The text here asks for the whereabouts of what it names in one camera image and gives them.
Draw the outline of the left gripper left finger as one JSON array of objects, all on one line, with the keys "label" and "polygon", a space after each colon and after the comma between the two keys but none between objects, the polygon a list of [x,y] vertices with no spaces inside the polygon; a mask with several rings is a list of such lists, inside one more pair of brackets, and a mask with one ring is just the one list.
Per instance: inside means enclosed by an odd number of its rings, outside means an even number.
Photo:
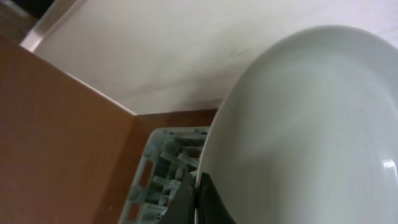
[{"label": "left gripper left finger", "polygon": [[180,184],[160,224],[194,224],[195,193],[195,179],[188,174]]}]

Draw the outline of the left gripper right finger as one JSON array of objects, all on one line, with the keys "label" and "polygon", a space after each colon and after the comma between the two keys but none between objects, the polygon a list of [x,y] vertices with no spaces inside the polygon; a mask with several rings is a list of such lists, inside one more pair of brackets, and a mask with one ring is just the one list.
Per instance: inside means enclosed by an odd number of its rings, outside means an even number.
[{"label": "left gripper right finger", "polygon": [[200,224],[236,224],[206,172],[201,174],[198,190],[198,221]]}]

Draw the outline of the grey round plate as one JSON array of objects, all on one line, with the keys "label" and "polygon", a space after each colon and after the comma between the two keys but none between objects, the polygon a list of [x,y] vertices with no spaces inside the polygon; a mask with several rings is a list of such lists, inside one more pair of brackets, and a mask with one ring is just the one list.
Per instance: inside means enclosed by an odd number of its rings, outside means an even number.
[{"label": "grey round plate", "polygon": [[365,30],[303,30],[222,102],[200,172],[237,223],[397,222],[397,49]]}]

